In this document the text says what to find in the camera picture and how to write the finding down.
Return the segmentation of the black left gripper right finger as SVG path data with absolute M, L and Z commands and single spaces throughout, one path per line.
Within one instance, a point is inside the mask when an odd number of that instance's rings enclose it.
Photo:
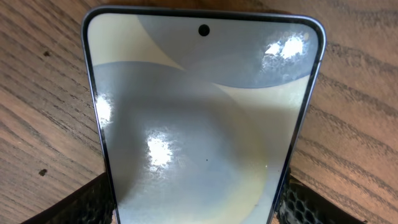
M 365 224 L 291 176 L 290 170 L 275 211 L 281 224 Z

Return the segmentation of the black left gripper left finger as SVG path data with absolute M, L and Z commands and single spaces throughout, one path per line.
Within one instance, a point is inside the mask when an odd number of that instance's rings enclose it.
M 111 224 L 115 204 L 104 172 L 22 224 Z

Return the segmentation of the blue Galaxy smartphone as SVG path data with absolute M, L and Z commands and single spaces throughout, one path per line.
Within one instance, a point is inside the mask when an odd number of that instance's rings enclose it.
M 326 47 L 294 14 L 104 5 L 81 23 L 118 223 L 270 223 Z

